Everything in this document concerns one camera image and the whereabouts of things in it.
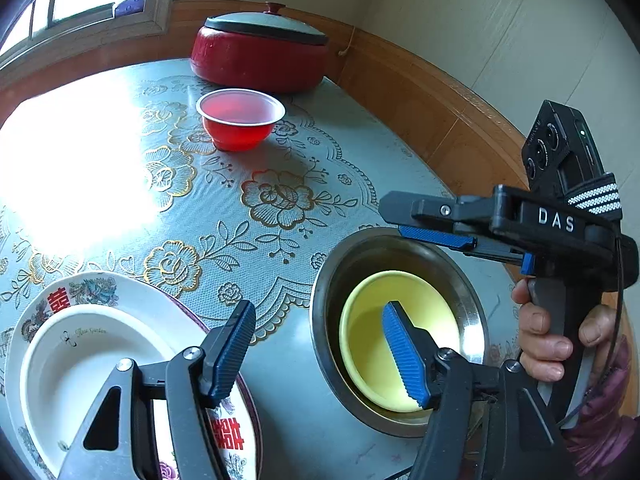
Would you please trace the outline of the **person's right hand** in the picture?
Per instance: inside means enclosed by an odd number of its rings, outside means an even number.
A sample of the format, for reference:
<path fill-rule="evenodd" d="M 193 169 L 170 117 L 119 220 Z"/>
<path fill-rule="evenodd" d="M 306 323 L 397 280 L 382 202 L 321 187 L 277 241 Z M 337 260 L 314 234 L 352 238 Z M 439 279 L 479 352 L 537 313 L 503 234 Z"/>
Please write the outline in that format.
<path fill-rule="evenodd" d="M 520 306 L 518 345 L 520 361 L 526 372 L 540 382 L 558 382 L 565 374 L 563 363 L 572 355 L 574 346 L 562 335 L 550 333 L 551 314 L 533 303 L 528 279 L 518 281 L 512 290 L 513 301 Z M 587 315 L 579 329 L 579 340 L 586 348 L 595 348 L 589 385 L 593 386 L 605 369 L 608 350 L 615 339 L 616 312 L 599 304 Z"/>

